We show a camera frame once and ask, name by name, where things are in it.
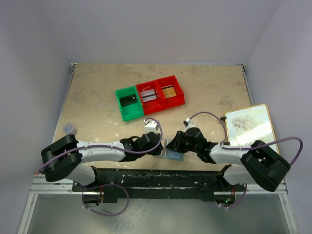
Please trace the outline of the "white tray with gold rim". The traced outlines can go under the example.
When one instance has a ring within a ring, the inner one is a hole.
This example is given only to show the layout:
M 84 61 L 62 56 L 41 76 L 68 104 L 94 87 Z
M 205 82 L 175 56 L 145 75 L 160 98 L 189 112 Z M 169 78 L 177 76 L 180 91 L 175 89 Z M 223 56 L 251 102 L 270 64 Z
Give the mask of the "white tray with gold rim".
M 259 104 L 225 114 L 230 146 L 248 147 L 256 140 L 276 140 L 268 106 Z

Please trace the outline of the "silver card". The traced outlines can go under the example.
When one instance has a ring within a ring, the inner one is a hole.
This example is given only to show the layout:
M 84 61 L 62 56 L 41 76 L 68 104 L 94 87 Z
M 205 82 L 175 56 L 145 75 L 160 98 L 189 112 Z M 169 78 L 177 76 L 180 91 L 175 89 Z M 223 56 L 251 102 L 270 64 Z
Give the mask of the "silver card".
M 148 102 L 157 99 L 157 95 L 154 89 L 140 92 L 142 102 Z

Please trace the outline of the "green plastic bin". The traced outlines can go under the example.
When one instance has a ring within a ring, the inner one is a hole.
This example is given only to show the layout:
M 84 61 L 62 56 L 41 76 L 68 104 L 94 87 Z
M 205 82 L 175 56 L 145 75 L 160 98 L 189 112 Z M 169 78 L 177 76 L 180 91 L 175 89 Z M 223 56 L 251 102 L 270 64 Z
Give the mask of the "green plastic bin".
M 123 121 L 144 116 L 144 111 L 136 86 L 115 90 L 119 110 Z

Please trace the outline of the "red plastic bin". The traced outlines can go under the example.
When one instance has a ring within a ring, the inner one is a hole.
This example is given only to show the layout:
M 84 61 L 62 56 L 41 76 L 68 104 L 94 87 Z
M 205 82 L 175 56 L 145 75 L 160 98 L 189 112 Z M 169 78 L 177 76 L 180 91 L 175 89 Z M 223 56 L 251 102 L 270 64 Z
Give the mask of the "red plastic bin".
M 156 80 L 136 85 L 145 115 L 165 110 L 165 98 Z
M 184 92 L 175 76 L 159 78 L 156 82 L 160 87 L 165 109 L 185 104 Z

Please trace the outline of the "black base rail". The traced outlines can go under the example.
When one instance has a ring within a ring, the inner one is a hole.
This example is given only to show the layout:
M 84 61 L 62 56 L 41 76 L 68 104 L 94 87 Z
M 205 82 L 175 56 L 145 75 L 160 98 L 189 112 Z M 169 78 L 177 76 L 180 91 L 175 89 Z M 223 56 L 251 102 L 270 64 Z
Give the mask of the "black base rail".
M 144 169 L 95 169 L 97 180 L 82 186 L 74 182 L 73 191 L 103 191 L 105 203 L 119 198 L 130 199 L 198 199 L 221 201 L 233 198 L 232 192 L 244 191 L 242 184 L 230 185 L 218 171 L 144 170 Z

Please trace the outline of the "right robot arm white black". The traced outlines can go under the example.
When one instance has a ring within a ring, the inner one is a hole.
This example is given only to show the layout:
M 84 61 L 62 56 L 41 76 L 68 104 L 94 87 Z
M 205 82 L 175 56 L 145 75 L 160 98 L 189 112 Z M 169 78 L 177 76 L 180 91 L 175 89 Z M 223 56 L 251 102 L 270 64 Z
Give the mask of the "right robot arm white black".
M 223 191 L 236 184 L 256 183 L 264 190 L 274 192 L 291 165 L 271 147 L 264 145 L 263 141 L 257 140 L 252 146 L 260 146 L 260 149 L 224 149 L 219 143 L 207 141 L 199 128 L 191 127 L 185 132 L 178 131 L 166 149 L 181 154 L 196 153 L 205 163 L 229 163 L 230 167 L 225 169 L 216 182 Z

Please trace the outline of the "right red plastic bin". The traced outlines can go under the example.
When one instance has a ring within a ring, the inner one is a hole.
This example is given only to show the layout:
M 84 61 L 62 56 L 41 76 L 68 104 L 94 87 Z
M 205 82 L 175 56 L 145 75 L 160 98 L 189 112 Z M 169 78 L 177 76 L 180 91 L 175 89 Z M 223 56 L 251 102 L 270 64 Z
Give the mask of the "right red plastic bin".
M 175 76 L 159 78 L 156 82 L 160 87 L 165 109 L 185 104 L 184 92 Z

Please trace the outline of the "middle red plastic bin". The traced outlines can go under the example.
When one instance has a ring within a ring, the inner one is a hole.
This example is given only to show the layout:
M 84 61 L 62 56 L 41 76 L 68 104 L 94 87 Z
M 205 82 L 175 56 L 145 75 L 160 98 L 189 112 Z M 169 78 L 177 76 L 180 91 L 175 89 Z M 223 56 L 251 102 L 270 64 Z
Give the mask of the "middle red plastic bin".
M 156 80 L 136 85 L 145 115 L 165 110 L 165 98 Z

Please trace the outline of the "green card holder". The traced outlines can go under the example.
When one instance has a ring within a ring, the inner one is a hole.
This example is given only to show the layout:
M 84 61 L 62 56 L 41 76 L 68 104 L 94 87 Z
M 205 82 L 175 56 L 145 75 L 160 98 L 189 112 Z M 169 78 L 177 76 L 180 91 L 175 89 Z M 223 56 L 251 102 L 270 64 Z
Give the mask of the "green card holder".
M 172 150 L 169 150 L 166 148 L 167 144 L 170 142 L 170 140 L 163 138 L 162 139 L 162 146 L 163 150 L 160 155 L 157 155 L 157 157 L 162 159 L 168 159 L 168 160 L 174 160 L 174 161 L 184 161 L 184 154 L 178 153 Z

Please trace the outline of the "black card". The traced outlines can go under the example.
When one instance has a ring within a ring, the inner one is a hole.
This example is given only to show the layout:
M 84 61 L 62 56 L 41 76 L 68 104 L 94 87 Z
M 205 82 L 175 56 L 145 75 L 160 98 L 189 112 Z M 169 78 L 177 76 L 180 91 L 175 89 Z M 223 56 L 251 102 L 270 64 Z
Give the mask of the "black card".
M 119 102 L 120 102 L 121 107 L 125 107 L 125 106 L 136 103 L 137 97 L 136 95 L 128 95 L 128 96 L 119 98 Z

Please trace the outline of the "gold card in bin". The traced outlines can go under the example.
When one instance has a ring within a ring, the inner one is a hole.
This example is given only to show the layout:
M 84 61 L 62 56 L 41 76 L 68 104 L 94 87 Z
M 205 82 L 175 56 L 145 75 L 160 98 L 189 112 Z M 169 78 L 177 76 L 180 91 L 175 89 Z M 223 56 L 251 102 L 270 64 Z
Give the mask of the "gold card in bin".
M 176 96 L 176 91 L 172 85 L 164 86 L 161 90 L 165 98 L 172 98 Z

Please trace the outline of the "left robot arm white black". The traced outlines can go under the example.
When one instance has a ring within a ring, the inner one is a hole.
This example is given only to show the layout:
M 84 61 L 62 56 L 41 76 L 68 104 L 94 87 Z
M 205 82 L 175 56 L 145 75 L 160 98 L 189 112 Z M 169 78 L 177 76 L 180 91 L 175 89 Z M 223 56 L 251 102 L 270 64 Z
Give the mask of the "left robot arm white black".
M 162 137 L 162 133 L 149 132 L 111 143 L 90 143 L 66 135 L 41 151 L 43 165 L 39 173 L 44 174 L 48 182 L 67 178 L 95 191 L 100 187 L 100 179 L 95 169 L 85 163 L 131 162 L 145 155 L 157 156 L 163 150 Z

